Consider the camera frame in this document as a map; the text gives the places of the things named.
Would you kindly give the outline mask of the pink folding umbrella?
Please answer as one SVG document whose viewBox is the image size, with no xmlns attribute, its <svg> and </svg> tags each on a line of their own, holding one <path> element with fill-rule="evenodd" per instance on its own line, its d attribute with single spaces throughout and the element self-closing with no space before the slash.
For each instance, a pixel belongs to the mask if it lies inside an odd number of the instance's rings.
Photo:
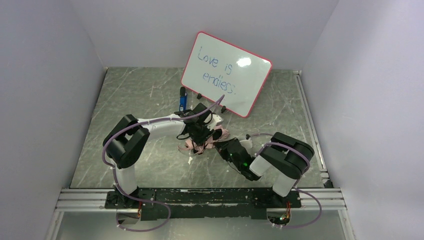
<svg viewBox="0 0 424 240">
<path fill-rule="evenodd" d="M 225 141 L 230 135 L 229 130 L 222 125 L 215 126 L 213 130 L 213 134 L 203 144 L 197 144 L 189 137 L 184 141 L 184 145 L 179 145 L 177 149 L 179 151 L 191 151 L 195 155 L 201 155 L 205 150 L 213 149 L 215 143 Z"/>
</svg>

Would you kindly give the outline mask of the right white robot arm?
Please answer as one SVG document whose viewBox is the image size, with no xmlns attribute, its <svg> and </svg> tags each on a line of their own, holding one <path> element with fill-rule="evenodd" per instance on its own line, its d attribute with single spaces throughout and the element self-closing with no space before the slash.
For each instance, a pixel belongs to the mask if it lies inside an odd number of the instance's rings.
<svg viewBox="0 0 424 240">
<path fill-rule="evenodd" d="M 270 136 L 270 140 L 251 154 L 252 138 L 258 136 Z M 281 132 L 247 134 L 245 140 L 232 138 L 216 142 L 214 148 L 223 160 L 250 181 L 259 180 L 268 169 L 279 171 L 271 189 L 281 197 L 286 197 L 297 186 L 310 169 L 315 155 L 312 146 Z"/>
</svg>

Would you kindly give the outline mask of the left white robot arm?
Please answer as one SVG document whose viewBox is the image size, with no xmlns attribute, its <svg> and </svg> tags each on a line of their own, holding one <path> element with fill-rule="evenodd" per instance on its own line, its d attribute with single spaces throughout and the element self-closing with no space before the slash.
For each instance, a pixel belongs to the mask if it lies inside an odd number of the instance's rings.
<svg viewBox="0 0 424 240">
<path fill-rule="evenodd" d="M 104 139 L 102 161 L 111 167 L 115 191 L 134 200 L 139 188 L 135 164 L 148 141 L 174 136 L 187 140 L 187 149 L 199 153 L 220 139 L 223 118 L 199 103 L 194 109 L 174 112 L 168 116 L 142 119 L 125 115 Z"/>
</svg>

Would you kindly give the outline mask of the blue whiteboard marker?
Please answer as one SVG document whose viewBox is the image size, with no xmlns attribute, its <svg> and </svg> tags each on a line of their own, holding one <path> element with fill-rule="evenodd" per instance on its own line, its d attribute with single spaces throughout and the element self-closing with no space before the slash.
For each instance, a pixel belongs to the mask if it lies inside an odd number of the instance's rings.
<svg viewBox="0 0 424 240">
<path fill-rule="evenodd" d="M 183 112 L 187 109 L 187 91 L 184 86 L 180 88 L 179 91 L 179 111 Z"/>
</svg>

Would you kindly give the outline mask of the red-framed whiteboard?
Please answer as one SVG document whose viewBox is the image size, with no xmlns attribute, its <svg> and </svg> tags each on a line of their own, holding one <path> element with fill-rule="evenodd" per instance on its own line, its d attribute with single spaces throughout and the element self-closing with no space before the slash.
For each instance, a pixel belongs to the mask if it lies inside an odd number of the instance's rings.
<svg viewBox="0 0 424 240">
<path fill-rule="evenodd" d="M 200 31 L 197 33 L 181 84 L 217 101 L 242 118 L 253 106 L 271 72 L 270 60 Z"/>
</svg>

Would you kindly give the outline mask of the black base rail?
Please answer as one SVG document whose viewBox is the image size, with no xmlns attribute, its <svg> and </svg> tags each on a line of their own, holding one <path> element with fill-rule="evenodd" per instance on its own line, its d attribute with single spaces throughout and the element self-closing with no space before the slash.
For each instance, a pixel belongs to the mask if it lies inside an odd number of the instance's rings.
<svg viewBox="0 0 424 240">
<path fill-rule="evenodd" d="M 267 219 L 267 210 L 298 209 L 300 194 L 292 190 L 280 196 L 270 187 L 253 188 L 140 188 L 141 202 L 117 190 L 106 195 L 104 208 L 119 213 L 135 211 L 142 221 L 159 219 L 238 218 Z"/>
</svg>

